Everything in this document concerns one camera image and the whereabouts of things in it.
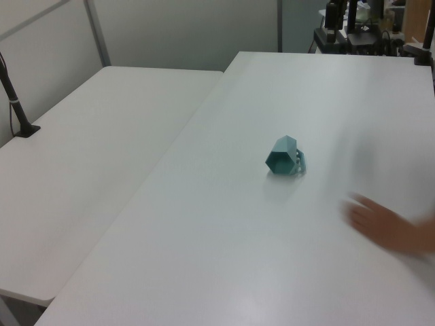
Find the person's bare hand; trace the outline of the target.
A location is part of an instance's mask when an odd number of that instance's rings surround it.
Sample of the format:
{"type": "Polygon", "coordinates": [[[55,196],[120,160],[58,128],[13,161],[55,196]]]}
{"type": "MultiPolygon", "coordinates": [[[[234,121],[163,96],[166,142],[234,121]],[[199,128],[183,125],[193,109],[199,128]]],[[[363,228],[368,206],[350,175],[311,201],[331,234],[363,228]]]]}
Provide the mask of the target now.
{"type": "Polygon", "coordinates": [[[417,252],[416,226],[377,202],[355,195],[353,202],[343,204],[343,213],[353,229],[376,245],[401,253],[417,252]]]}

